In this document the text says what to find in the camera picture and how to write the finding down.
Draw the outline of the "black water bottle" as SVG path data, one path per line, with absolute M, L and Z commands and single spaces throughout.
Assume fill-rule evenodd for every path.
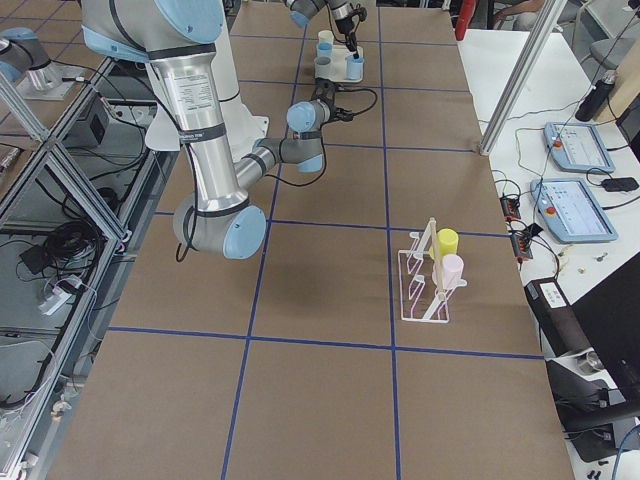
M 616 70 L 607 70 L 603 77 L 596 82 L 593 90 L 586 96 L 575 113 L 575 118 L 578 121 L 588 122 L 593 119 L 613 91 L 617 76 Z

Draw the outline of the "white cup tray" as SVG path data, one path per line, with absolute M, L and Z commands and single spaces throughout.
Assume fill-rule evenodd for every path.
M 358 52 L 360 57 L 364 59 L 364 52 L 362 47 L 358 47 Z M 352 54 L 348 51 L 348 49 L 341 45 L 333 45 L 332 51 L 332 74 L 331 81 L 337 83 L 358 83 L 349 81 L 346 78 L 345 70 L 346 70 L 346 58 L 352 56 Z

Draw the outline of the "grey plastic cup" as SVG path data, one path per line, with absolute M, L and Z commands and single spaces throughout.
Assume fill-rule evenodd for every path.
M 332 59 L 318 56 L 314 59 L 314 77 L 316 79 L 330 80 L 332 74 Z

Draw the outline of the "black box device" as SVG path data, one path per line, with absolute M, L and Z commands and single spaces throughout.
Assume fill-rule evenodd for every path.
M 591 346 L 572 306 L 553 277 L 535 279 L 524 286 L 529 306 L 557 355 L 583 351 Z

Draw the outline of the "cream white plastic cup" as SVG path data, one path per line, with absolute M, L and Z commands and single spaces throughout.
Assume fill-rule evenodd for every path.
M 317 34 L 319 43 L 327 43 L 332 45 L 334 43 L 334 34 L 331 30 L 321 30 Z

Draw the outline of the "red fire extinguisher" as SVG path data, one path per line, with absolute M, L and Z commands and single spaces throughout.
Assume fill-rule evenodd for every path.
M 458 17 L 455 23 L 454 34 L 457 41 L 462 41 L 465 38 L 466 31 L 473 18 L 476 9 L 476 0 L 462 0 Z

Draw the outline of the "light blue cup back row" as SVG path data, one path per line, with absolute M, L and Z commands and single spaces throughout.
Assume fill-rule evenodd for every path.
M 318 58 L 331 58 L 333 44 L 330 42 L 318 42 L 316 45 L 316 55 Z

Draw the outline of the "yellow plastic cup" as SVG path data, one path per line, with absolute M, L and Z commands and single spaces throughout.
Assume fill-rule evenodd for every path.
M 436 236 L 431 237 L 431 246 L 428 250 L 428 255 L 432 260 L 435 259 L 433 246 L 436 244 L 439 245 L 441 257 L 449 254 L 456 254 L 458 250 L 458 243 L 458 233 L 450 228 L 443 228 L 437 232 Z

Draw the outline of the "teach pendant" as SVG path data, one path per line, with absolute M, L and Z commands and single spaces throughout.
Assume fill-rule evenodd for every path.
M 595 124 L 549 122 L 543 133 L 551 157 L 561 170 L 577 173 L 615 171 Z
M 618 233 L 581 178 L 538 179 L 530 184 L 547 230 L 561 243 L 604 243 Z

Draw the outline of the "light blue cup front row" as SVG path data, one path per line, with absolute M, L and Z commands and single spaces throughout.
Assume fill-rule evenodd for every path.
M 345 75 L 349 81 L 359 82 L 363 78 L 364 71 L 364 59 L 362 57 L 356 58 L 355 56 L 349 56 L 346 58 L 346 70 Z

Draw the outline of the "pink plastic cup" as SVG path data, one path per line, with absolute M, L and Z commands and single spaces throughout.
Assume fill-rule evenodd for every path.
M 434 266 L 439 266 L 441 273 L 442 285 L 440 290 L 452 290 L 458 287 L 465 287 L 467 282 L 462 278 L 464 270 L 464 261 L 457 254 L 447 254 L 440 262 L 436 262 Z M 432 280 L 437 284 L 436 268 L 432 269 Z

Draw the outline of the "lower teach pendant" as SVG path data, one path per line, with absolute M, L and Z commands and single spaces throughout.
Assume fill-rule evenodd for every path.
M 547 230 L 561 243 L 604 243 L 618 233 L 581 178 L 538 179 L 530 184 Z

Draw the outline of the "upper teach pendant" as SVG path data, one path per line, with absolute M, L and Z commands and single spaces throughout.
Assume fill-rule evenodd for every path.
M 615 171 L 595 124 L 549 122 L 543 133 L 551 157 L 561 170 L 577 173 Z

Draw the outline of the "black monitor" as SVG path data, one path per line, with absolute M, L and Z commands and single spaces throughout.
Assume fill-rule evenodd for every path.
M 634 256 L 573 305 L 581 329 L 628 400 L 639 397 L 639 282 Z

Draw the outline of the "light blue cup row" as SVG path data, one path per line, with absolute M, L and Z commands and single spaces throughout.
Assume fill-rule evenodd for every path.
M 330 42 L 318 42 L 316 45 L 316 55 L 318 58 L 331 58 L 333 44 Z
M 364 71 L 364 59 L 362 57 L 356 58 L 355 56 L 349 56 L 346 58 L 346 70 L 345 75 L 349 81 L 359 82 L 363 78 Z

